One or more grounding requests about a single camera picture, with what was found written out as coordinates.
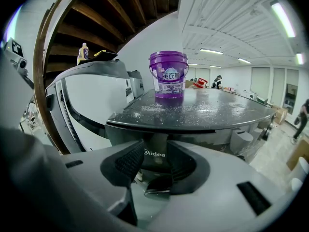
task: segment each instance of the ceiling light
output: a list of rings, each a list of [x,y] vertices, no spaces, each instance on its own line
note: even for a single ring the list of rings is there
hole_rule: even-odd
[[[304,58],[301,53],[297,53],[296,58],[297,58],[298,64],[304,64]]]
[[[200,51],[201,52],[211,52],[211,53],[223,54],[223,52],[211,51],[211,50],[206,50],[206,49],[201,49]]]
[[[247,61],[247,60],[244,60],[244,59],[242,59],[242,58],[238,58],[238,60],[243,61],[243,62],[245,62],[245,63],[247,63],[247,64],[251,64],[251,62],[249,62],[249,61]]]
[[[272,9],[275,11],[275,13],[277,14],[277,16],[279,17],[279,20],[281,21],[281,23],[284,26],[284,29],[288,35],[288,37],[295,37],[295,32],[293,30],[292,24],[289,21],[288,16],[286,15],[284,9],[282,8],[282,6],[280,5],[280,3],[276,2],[275,4],[271,5]]]

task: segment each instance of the wooden ceiling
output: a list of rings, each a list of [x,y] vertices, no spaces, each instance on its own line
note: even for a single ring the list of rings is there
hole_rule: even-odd
[[[100,50],[117,53],[137,33],[174,12],[179,0],[77,0],[57,27],[46,53],[44,82],[48,86],[62,71],[76,66],[79,48],[89,58]]]

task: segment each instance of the white bottle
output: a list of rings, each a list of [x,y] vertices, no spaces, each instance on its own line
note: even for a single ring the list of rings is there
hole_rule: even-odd
[[[88,59],[88,47],[86,43],[83,43],[83,47],[79,49],[79,54],[77,56],[77,65],[81,60],[87,60]]]

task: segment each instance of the dark table top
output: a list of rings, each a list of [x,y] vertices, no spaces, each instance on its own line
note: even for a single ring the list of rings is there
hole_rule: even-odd
[[[155,97],[149,90],[107,121],[139,129],[204,131],[245,126],[275,111],[240,95],[210,88],[187,88],[182,99]]]

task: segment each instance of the midea logo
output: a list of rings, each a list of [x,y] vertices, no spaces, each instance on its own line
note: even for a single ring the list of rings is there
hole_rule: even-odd
[[[148,151],[146,149],[144,149],[144,150],[145,150],[144,155],[152,155],[152,156],[156,156],[156,157],[165,157],[165,154],[151,152],[151,151]]]

